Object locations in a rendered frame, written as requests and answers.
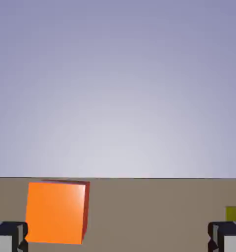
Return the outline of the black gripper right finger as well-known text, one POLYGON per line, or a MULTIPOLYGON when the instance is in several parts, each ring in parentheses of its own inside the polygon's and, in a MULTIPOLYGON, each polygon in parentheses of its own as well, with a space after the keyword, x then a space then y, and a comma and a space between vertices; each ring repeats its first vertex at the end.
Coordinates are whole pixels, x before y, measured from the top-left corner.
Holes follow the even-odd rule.
POLYGON ((207 233, 208 252, 236 252, 236 221, 212 221, 207 233))

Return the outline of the large orange box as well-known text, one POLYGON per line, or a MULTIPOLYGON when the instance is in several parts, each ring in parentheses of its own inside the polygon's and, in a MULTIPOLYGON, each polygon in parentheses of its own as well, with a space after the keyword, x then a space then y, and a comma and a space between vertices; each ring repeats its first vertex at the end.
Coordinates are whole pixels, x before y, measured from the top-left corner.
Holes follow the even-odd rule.
POLYGON ((29 243, 80 245, 88 226, 90 183, 30 182, 26 207, 29 243))

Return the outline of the small yellow-green cube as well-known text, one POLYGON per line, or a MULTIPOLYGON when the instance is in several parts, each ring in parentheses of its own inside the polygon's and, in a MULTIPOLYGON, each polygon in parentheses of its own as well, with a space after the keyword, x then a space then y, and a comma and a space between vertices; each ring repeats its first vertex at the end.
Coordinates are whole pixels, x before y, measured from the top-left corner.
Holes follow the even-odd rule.
POLYGON ((236 221, 236 206, 226 206, 226 221, 236 221))

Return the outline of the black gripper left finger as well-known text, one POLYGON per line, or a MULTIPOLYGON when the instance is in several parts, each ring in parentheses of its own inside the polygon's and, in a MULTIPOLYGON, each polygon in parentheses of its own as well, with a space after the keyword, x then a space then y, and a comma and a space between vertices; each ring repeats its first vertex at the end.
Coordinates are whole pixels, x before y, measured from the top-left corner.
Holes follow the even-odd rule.
POLYGON ((27 234, 28 224, 26 222, 0 222, 0 252, 29 252, 27 234))

